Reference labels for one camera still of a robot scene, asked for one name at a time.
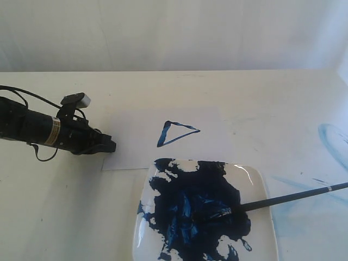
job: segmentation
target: table surface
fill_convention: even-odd
[[[348,133],[348,88],[331,70],[0,73],[0,83],[55,103],[85,92],[90,125],[104,133],[118,110],[218,106],[231,162],[259,170],[269,197],[347,181],[318,135],[322,123]],[[28,102],[31,110],[57,112]],[[41,163],[22,142],[0,145],[1,260],[132,260],[146,169],[102,172],[103,154],[64,151]],[[280,261],[345,259],[348,194],[332,195],[272,207]]]

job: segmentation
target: white paper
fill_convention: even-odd
[[[157,147],[164,123],[179,122],[200,132]],[[194,130],[171,125],[165,142]],[[232,160],[231,137],[217,108],[172,108],[132,110],[117,113],[111,120],[110,135],[117,143],[103,170],[143,169],[158,158]]]

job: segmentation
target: paint brush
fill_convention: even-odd
[[[335,191],[335,190],[345,189],[345,188],[348,188],[348,182],[332,185],[332,186],[328,186],[324,188],[312,189],[312,190],[308,190],[304,192],[285,195],[281,197],[269,198],[267,200],[260,200],[260,201],[245,203],[245,204],[238,205],[234,208],[220,208],[220,209],[211,209],[211,210],[203,211],[203,212],[194,212],[192,215],[192,219],[197,222],[208,222],[208,221],[222,218],[225,216],[233,215],[234,213],[237,213],[237,212],[247,212],[247,211],[255,210],[259,208],[270,207],[270,206],[290,202],[293,200],[300,200],[302,198],[312,197],[312,196],[324,194],[324,193]]]

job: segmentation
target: square plate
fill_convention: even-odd
[[[266,199],[257,170],[214,161],[158,159],[145,180],[133,259],[278,260],[269,208],[209,222],[192,214]]]

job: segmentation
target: brush handle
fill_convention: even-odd
[[[269,198],[267,200],[260,200],[260,201],[255,201],[251,203],[246,203],[246,204],[236,206],[233,209],[222,208],[222,209],[211,209],[206,212],[196,212],[192,215],[192,218],[196,221],[205,222],[205,221],[209,221],[213,219],[218,219],[223,216],[232,215],[233,213],[237,213],[237,212],[247,212],[247,211],[255,210],[259,208],[270,207],[277,204],[286,203],[293,200],[300,200],[302,198],[312,197],[312,196],[324,194],[324,193],[335,191],[335,190],[345,189],[345,188],[348,188],[348,182],[332,185],[332,186],[328,186],[328,187],[324,187],[320,189],[313,189],[313,190],[308,190],[308,191],[299,192],[295,194],[290,194],[286,196]]]

